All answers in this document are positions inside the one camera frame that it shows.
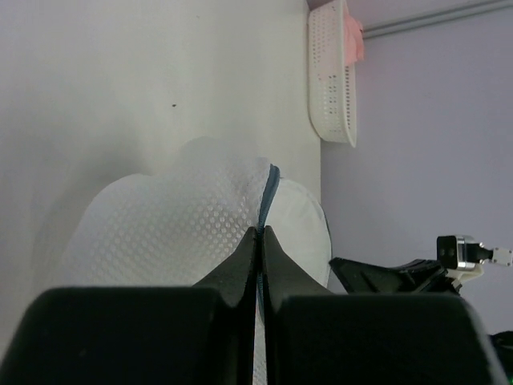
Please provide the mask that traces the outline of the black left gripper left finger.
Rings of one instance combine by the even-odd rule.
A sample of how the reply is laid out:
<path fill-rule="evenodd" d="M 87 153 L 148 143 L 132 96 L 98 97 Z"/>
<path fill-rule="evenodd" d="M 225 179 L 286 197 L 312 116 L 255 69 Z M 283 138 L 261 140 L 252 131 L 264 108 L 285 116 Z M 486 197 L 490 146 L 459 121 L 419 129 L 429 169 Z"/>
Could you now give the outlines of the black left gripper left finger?
<path fill-rule="evenodd" d="M 12 384 L 249 384 L 257 231 L 188 287 L 40 294 L 10 344 Z"/>

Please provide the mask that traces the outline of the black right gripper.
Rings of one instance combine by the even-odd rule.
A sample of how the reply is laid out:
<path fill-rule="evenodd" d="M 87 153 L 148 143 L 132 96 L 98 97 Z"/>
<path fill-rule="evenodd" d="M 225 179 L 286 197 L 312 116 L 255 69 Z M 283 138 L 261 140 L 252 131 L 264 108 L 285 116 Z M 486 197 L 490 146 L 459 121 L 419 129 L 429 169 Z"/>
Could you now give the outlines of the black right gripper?
<path fill-rule="evenodd" d="M 383 267 L 335 257 L 331 270 L 349 294 L 448 293 L 454 289 L 478 313 L 500 353 L 512 352 L 512 264 L 475 264 L 446 269 L 438 261 L 416 259 Z"/>

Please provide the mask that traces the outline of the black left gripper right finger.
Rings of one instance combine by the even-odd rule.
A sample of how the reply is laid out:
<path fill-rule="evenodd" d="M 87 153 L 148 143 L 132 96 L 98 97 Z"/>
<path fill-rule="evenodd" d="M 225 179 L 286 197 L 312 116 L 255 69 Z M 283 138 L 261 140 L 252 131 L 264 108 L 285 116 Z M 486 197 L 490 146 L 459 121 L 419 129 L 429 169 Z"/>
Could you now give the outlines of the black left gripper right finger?
<path fill-rule="evenodd" d="M 473 308 L 449 294 L 333 294 L 261 238 L 270 384 L 505 384 Z"/>

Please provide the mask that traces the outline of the pink bra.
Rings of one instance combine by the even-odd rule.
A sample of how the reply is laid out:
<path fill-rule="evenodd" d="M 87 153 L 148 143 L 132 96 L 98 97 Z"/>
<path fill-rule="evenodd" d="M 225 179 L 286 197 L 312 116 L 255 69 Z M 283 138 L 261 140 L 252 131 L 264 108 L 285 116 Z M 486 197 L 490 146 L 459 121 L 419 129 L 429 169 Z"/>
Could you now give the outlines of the pink bra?
<path fill-rule="evenodd" d="M 365 57 L 363 26 L 345 10 L 345 65 L 351 66 Z"/>

